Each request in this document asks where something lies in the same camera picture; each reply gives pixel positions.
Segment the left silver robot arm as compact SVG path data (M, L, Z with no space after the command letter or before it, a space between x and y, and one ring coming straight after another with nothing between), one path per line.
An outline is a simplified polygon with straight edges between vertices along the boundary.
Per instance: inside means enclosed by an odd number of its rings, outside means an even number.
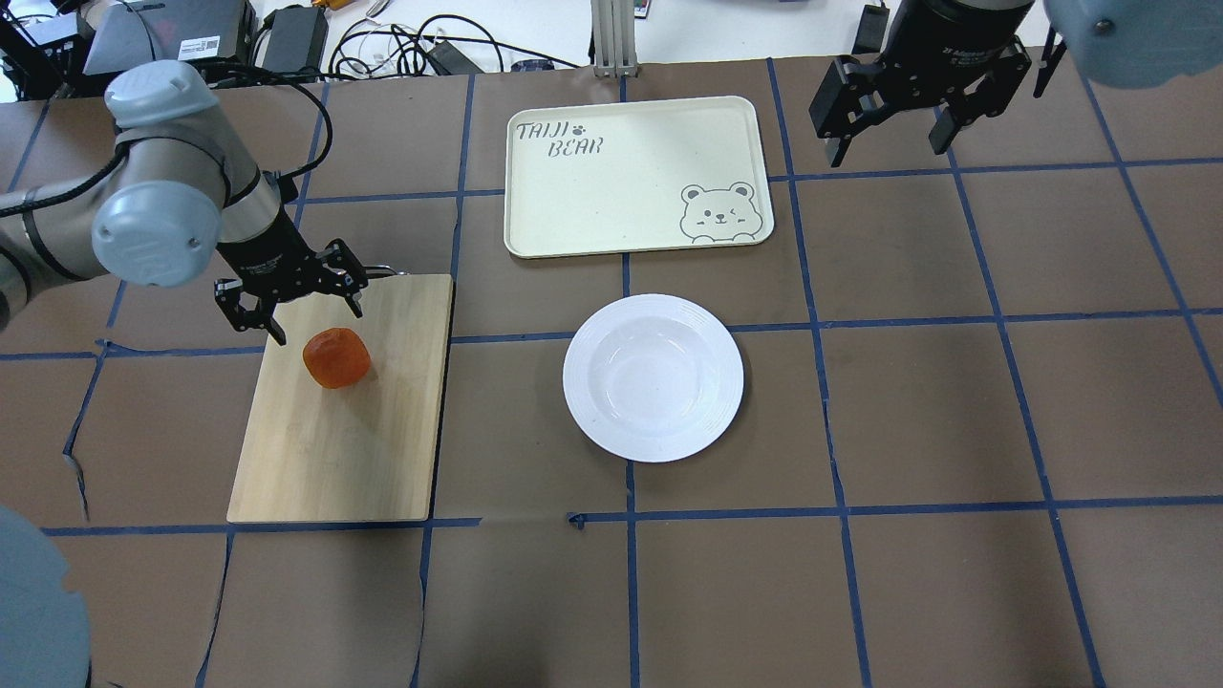
M341 297L362 317L371 284L362 262L342 240L311 248L287 211L297 178L318 160L262 167L214 90L182 61L161 57L117 75L104 101L117 134L99 171L2 197L4 325L35 296L106 274L183 286L214 254L232 270L214 287L232 330L287 343L275 310L312 293Z

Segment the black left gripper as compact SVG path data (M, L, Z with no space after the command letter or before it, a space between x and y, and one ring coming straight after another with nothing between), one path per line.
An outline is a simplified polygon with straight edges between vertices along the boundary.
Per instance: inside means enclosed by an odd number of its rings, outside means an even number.
M316 251L287 215L276 215L253 238L216 246L236 277L214 284L214 301L236 332L262 330L284 347L287 335L275 321L280 302L309 293L342 297L355 318L362 318L363 288L371 277L345 241Z

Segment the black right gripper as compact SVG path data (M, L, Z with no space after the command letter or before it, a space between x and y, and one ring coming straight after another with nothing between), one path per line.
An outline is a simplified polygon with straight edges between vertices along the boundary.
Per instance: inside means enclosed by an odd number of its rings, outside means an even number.
M945 154L961 130L1005 112L1032 66L1018 39L1031 1L900 1L871 62L833 57L808 117L839 167L852 141L895 112L940 108L931 148Z

